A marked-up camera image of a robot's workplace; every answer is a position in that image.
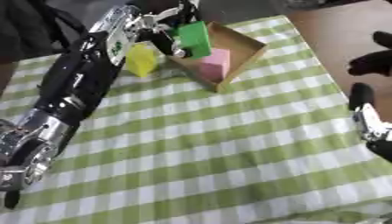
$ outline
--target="silver metal part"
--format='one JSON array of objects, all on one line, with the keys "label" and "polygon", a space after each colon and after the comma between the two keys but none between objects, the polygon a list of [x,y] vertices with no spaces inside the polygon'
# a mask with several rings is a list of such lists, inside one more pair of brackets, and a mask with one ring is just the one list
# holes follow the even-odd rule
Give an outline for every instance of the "silver metal part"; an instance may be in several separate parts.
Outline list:
[{"label": "silver metal part", "polygon": [[[159,25],[159,21],[175,16],[182,11],[184,5],[165,10],[158,15],[140,15],[135,6],[115,6],[101,18],[90,32],[108,32],[108,56],[113,65],[118,66],[125,58],[130,46],[137,41],[139,31],[152,30],[157,33],[167,30],[167,26]],[[185,52],[176,49],[174,56],[184,58]]]},{"label": "silver metal part", "polygon": [[[0,191],[22,190],[42,179],[58,155],[59,144],[69,129],[56,117],[35,108],[18,126],[0,120]],[[19,151],[24,153],[23,163],[5,166]]]},{"label": "silver metal part", "polygon": [[118,66],[125,58],[129,46],[138,37],[138,9],[134,6],[116,6],[95,23],[90,32],[107,32],[108,56]]},{"label": "silver metal part", "polygon": [[30,131],[37,130],[42,126],[46,126],[46,128],[39,133],[38,138],[53,144],[59,143],[69,130],[67,124],[36,108],[30,110],[18,124],[18,127]]},{"label": "silver metal part", "polygon": [[40,181],[47,170],[52,166],[53,160],[57,156],[58,149],[54,145],[41,144],[36,151],[24,162],[25,185],[31,185]]},{"label": "silver metal part", "polygon": [[354,111],[353,119],[358,125],[363,140],[368,142],[392,140],[392,125],[387,122],[382,122],[377,111],[375,111],[370,103],[365,103],[362,107],[358,107]]}]

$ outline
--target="table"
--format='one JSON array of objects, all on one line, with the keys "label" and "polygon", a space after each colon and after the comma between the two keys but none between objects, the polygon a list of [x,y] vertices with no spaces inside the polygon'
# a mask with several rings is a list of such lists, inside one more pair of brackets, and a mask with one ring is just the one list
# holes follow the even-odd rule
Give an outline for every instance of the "table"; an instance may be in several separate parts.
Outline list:
[{"label": "table", "polygon": [[377,109],[392,120],[392,79],[370,74],[353,77],[348,62],[366,53],[385,50],[372,40],[375,31],[392,32],[392,4],[382,0],[353,3],[289,16],[330,75],[348,95],[353,83],[365,82],[376,91]]},{"label": "table", "polygon": [[[390,163],[365,148],[347,99],[287,17],[231,27],[269,49],[227,92],[166,64],[144,79],[123,72],[0,223],[330,221],[389,200]],[[55,58],[19,63],[0,117],[17,121],[34,103]]]}]

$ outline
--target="person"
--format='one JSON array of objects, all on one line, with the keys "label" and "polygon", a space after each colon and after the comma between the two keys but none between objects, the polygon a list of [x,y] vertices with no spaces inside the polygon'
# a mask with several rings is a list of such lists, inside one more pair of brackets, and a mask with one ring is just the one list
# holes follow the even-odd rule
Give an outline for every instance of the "person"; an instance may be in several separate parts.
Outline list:
[{"label": "person", "polygon": [[0,27],[2,64],[52,52],[40,15],[25,0],[0,1]]},{"label": "person", "polygon": [[391,75],[390,70],[392,67],[392,34],[384,31],[376,31],[373,34],[373,40],[376,44],[386,47],[387,50],[371,52],[350,61],[348,72],[351,75]]}]

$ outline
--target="white stripe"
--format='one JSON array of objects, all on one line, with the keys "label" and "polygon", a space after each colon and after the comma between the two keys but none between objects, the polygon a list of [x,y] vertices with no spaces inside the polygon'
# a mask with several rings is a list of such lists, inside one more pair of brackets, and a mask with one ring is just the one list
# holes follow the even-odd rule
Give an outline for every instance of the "white stripe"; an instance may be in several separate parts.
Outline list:
[{"label": "white stripe", "polygon": [[[304,82],[309,82],[311,84],[309,86],[304,86]],[[331,82],[332,81],[329,80],[326,75],[322,74],[314,77],[304,78],[302,80],[290,80],[275,85],[255,87],[253,89],[237,91],[232,94],[217,94],[209,98],[203,98],[198,100],[167,103],[165,105],[157,106],[155,108],[145,108],[137,111],[123,112],[112,116],[96,118],[91,121],[91,123],[93,123],[94,125],[80,126],[79,133],[84,131],[103,129],[112,126],[120,126],[124,125],[125,123],[129,123],[132,120],[151,119],[154,117],[161,116],[174,116],[207,108],[220,107],[224,106],[227,100],[232,100],[232,102],[245,102],[263,97],[270,97],[273,95],[295,92],[301,89],[315,88]],[[156,113],[156,111],[159,110],[163,110],[163,113]]]},{"label": "white stripe", "polygon": [[[329,125],[333,125],[334,123],[345,123],[346,121],[344,119],[335,119],[332,120],[332,123],[329,123]],[[345,162],[341,164],[342,169],[344,165],[353,165],[353,164],[357,164],[359,162],[367,162],[371,159],[375,158],[375,155],[373,155],[372,153],[370,153],[363,144],[360,145],[355,145],[353,147],[349,147],[349,148],[345,148],[345,149],[341,149],[341,150],[336,150],[334,152],[325,152],[325,153],[336,153],[336,156],[339,155],[346,155],[345,157]],[[313,159],[322,159],[323,153],[322,154],[318,154],[318,155],[312,155],[312,156],[306,156],[306,157],[301,157],[301,158],[296,158],[295,160],[297,160],[299,163],[303,163],[306,161],[310,161]],[[275,168],[281,170],[280,172],[283,172],[283,170],[287,170],[288,167],[285,166],[284,164],[285,162],[279,162],[275,164]],[[263,164],[263,165],[259,165],[257,166],[257,168],[252,167],[252,168],[248,168],[248,169],[241,169],[242,171],[246,171],[246,170],[254,170],[257,169],[260,173],[264,173],[263,167],[269,165],[269,164]],[[311,166],[308,167],[309,169],[305,170],[305,171],[293,171],[293,173],[290,176],[282,176],[279,177],[281,178],[293,178],[296,177],[297,175],[304,175],[304,174],[309,174],[312,172],[319,172],[319,171],[324,171],[324,169],[317,169],[317,168],[313,168]],[[128,203],[127,203],[127,207],[131,207],[131,206],[141,206],[143,204],[149,204],[151,202],[156,202],[154,201],[154,199],[151,198],[151,196],[147,196],[147,195],[142,195],[143,197],[140,197],[141,195],[139,193],[143,193],[143,192],[148,192],[148,193],[153,193],[151,189],[152,187],[158,187],[158,186],[162,186],[161,189],[168,189],[168,185],[176,185],[177,183],[181,183],[181,185],[184,184],[184,181],[189,181],[189,182],[193,182],[193,183],[198,183],[198,179],[205,179],[208,178],[208,176],[213,176],[214,179],[219,179],[219,178],[225,178],[225,177],[230,177],[231,175],[233,175],[235,171],[227,171],[225,173],[221,173],[221,174],[213,174],[213,175],[207,175],[207,176],[203,176],[203,177],[197,177],[197,178],[190,178],[190,179],[186,179],[186,180],[179,180],[179,181],[172,181],[172,182],[168,182],[168,183],[163,183],[163,184],[159,184],[159,185],[147,185],[147,186],[142,186],[139,187],[137,189],[132,189],[132,190],[128,190],[128,191],[120,191],[120,192],[112,192],[109,194],[105,194],[105,195],[99,195],[99,196],[91,196],[91,197],[86,197],[86,198],[82,198],[82,199],[75,199],[75,200],[71,200],[68,202],[60,202],[60,203],[55,203],[52,204],[50,206],[42,206],[40,207],[42,208],[52,208],[55,209],[55,207],[63,207],[64,204],[70,203],[70,204],[85,204],[87,203],[86,201],[91,201],[92,198],[95,198],[95,200],[97,200],[98,197],[112,197],[114,195],[117,195],[118,193],[127,193],[128,195],[134,195],[135,197],[128,197]],[[255,178],[255,179],[250,179],[248,182],[244,183],[244,186],[248,186],[248,185],[252,185],[252,184],[256,184],[256,183],[262,183],[265,181],[271,181],[274,179],[265,179],[264,177],[259,177],[259,178]],[[351,189],[351,191],[355,191],[357,188],[362,188],[362,192],[365,192],[366,190],[368,190],[368,183],[370,182],[372,185],[376,186],[378,189],[383,188],[385,190],[383,191],[379,191],[379,198],[383,198],[383,197],[390,197],[392,196],[392,192],[389,190],[390,188],[390,184],[391,184],[391,177],[380,177],[380,178],[372,178],[370,180],[367,181],[362,181],[362,182],[356,182],[356,183],[350,183],[348,185],[339,185],[339,186],[335,186],[335,187],[331,187],[325,190],[318,190],[316,192],[318,192],[320,195],[324,197],[330,197],[330,195],[336,195],[336,193],[339,191],[339,189]],[[216,187],[216,191],[219,190],[224,190],[224,189],[230,189],[231,186],[227,185],[227,183],[215,183],[215,187]],[[204,188],[199,188],[198,192],[184,192],[184,195],[177,195],[177,198],[168,198],[165,199],[164,195],[159,195],[159,198],[161,200],[175,200],[175,199],[179,199],[179,198],[184,198],[187,196],[192,196],[192,195],[198,195],[198,194],[204,194],[204,193],[211,193],[209,191],[209,189],[204,189]],[[348,205],[348,204],[352,204],[352,203],[358,203],[361,201],[360,198],[358,197],[344,197],[341,199],[341,201],[334,201],[331,205],[327,205],[325,203],[320,203],[320,204],[315,204],[314,201],[308,200],[309,198],[311,198],[309,195],[314,195],[314,191],[311,192],[306,192],[303,194],[298,194],[298,195],[293,195],[293,196],[287,196],[285,198],[288,198],[289,201],[295,201],[297,202],[301,208],[301,210],[304,211],[317,211],[320,209],[324,209],[326,207],[336,207],[336,206],[341,206],[341,205]],[[266,200],[263,202],[257,202],[254,203],[255,207],[258,206],[258,204],[264,204],[264,203],[269,203],[269,204],[273,204],[274,201],[276,200],[281,200],[281,198],[275,198],[275,199],[270,199],[270,200]],[[297,203],[294,203],[293,205],[289,205],[291,207],[296,207]],[[108,210],[113,210],[113,209],[117,209],[119,207],[117,207],[116,205],[114,205],[115,207],[108,207]],[[27,215],[27,213],[29,213],[31,211],[31,209],[36,209],[36,208],[28,208],[28,209],[23,209],[23,210],[19,210],[19,211],[15,211],[13,213],[3,213],[0,214],[0,221],[1,220],[6,220],[5,218],[7,218],[8,215],[14,215],[14,216],[24,216]],[[86,211],[84,213],[84,215],[89,215],[92,213],[95,213],[98,211]],[[277,218],[277,217],[282,217],[282,216],[286,216],[289,215],[291,213],[295,213],[298,212],[298,210],[296,209],[282,209],[279,213],[274,213],[273,216],[271,215],[271,213],[264,213],[263,217],[267,218],[268,216],[270,218]],[[51,219],[48,218],[48,220],[46,221],[56,221],[57,219]]]},{"label": "white stripe", "polygon": [[[337,129],[331,131],[321,131],[320,130],[326,129],[327,127],[333,127],[333,125],[337,125]],[[284,133],[301,133],[304,130],[317,130],[311,131],[306,135],[299,136],[298,138],[287,138],[283,141],[268,141],[268,139],[284,136]],[[305,125],[303,127],[298,127],[295,129],[288,129],[282,130],[278,132],[272,132],[266,135],[259,135],[259,136],[250,136],[247,138],[239,139],[239,140],[232,140],[226,141],[219,144],[214,145],[202,145],[192,147],[189,150],[174,150],[174,151],[167,151],[163,153],[159,153],[156,155],[149,155],[145,157],[139,157],[134,159],[128,159],[123,161],[117,161],[111,164],[102,164],[96,166],[90,166],[84,169],[79,169],[75,171],[65,171],[60,173],[54,173],[52,175],[46,175],[44,179],[37,184],[29,187],[26,192],[27,193],[35,193],[39,191],[43,191],[46,189],[53,189],[53,188],[60,188],[70,185],[76,185],[79,183],[96,181],[98,179],[105,179],[109,177],[116,177],[125,174],[137,173],[137,172],[147,172],[161,167],[173,167],[177,165],[182,165],[186,163],[194,163],[200,161],[206,161],[211,158],[219,158],[219,157],[227,157],[233,156],[238,153],[241,153],[240,150],[234,148],[230,150],[230,148],[235,147],[236,144],[243,144],[249,145],[250,151],[261,151],[272,147],[283,146],[287,144],[294,144],[296,141],[304,141],[310,139],[316,139],[321,137],[329,136],[333,133],[335,134],[344,134],[349,131],[355,130],[355,126],[352,124],[351,119],[338,119],[334,120],[333,122],[321,122],[313,125]],[[222,152],[220,153],[209,153],[211,149],[221,149]],[[206,154],[203,157],[197,156],[200,154]],[[335,158],[335,154],[325,153],[323,154],[323,160],[331,161],[331,158]],[[156,165],[153,161],[165,161],[160,165]],[[303,167],[297,167],[299,164],[290,164],[291,161],[289,160],[289,166],[292,166],[294,171],[301,171]],[[274,165],[271,167],[265,165],[264,166],[264,173],[265,175],[269,175],[266,179],[274,179],[280,177],[281,174],[277,173],[277,170],[274,169]],[[324,169],[332,169],[339,167],[339,164],[336,163],[326,163],[323,165],[322,168]],[[102,175],[101,170],[113,170],[112,173],[107,173],[107,175]]]}]

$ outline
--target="green block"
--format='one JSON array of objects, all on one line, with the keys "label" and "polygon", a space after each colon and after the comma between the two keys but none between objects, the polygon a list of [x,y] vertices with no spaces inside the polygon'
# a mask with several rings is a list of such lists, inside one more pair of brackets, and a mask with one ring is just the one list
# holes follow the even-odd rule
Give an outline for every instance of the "green block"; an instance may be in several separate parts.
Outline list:
[{"label": "green block", "polygon": [[192,58],[199,59],[211,55],[211,44],[204,22],[196,22],[178,29],[181,47],[192,51]]}]

